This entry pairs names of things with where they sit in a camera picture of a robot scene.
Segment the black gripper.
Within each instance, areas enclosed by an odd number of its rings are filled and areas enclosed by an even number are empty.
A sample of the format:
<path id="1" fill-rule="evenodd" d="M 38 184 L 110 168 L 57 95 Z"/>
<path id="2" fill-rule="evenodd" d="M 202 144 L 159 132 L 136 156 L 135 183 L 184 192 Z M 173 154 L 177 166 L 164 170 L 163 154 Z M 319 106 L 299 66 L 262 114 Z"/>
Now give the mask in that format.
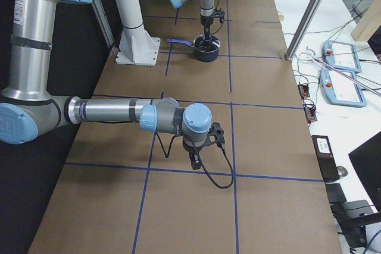
<path id="1" fill-rule="evenodd" d="M 210 35 L 210 25 L 213 24 L 214 17 L 213 16 L 201 16 L 201 24 L 204 26 L 204 39 L 205 40 L 210 40 L 211 35 Z"/>
<path id="2" fill-rule="evenodd" d="M 192 142 L 190 139 L 187 139 L 185 137 L 182 139 L 182 145 L 185 151 L 188 152 L 192 169 L 199 170 L 201 168 L 199 153 L 203 149 L 203 145 L 197 145 L 196 143 Z"/>

